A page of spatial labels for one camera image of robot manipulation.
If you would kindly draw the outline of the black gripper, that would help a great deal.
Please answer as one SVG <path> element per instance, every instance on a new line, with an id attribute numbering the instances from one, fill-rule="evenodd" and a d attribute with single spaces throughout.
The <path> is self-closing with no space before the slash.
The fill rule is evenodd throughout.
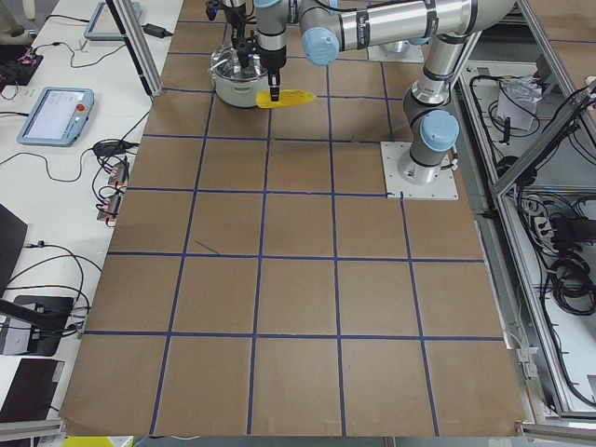
<path id="1" fill-rule="evenodd" d="M 267 71 L 270 100 L 278 102 L 280 96 L 280 71 L 285 65 L 285 47 L 269 50 L 260 47 L 260 62 Z"/>
<path id="2" fill-rule="evenodd" d="M 231 42 L 237 52 L 237 57 L 242 68 L 248 68 L 251 55 L 257 53 L 257 41 L 254 31 L 251 31 L 249 37 L 245 35 L 246 25 L 252 19 L 253 16 L 247 16 L 242 11 L 232 11 L 230 13 L 230 24 L 233 27 Z"/>

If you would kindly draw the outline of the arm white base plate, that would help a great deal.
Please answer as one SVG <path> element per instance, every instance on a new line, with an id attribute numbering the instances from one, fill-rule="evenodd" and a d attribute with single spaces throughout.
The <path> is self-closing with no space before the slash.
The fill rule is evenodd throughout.
<path id="1" fill-rule="evenodd" d="M 454 171 L 448 156 L 438 166 L 416 164 L 410 154 L 410 142 L 381 142 L 386 197 L 406 200 L 458 199 Z"/>

